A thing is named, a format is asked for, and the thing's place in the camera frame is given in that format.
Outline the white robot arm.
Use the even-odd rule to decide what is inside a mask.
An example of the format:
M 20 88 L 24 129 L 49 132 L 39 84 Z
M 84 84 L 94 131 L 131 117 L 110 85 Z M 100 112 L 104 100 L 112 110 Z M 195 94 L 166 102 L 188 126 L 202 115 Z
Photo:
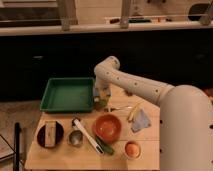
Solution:
M 201 89 L 122 72 L 114 56 L 94 73 L 99 89 L 114 84 L 160 108 L 160 171 L 213 171 L 213 104 Z

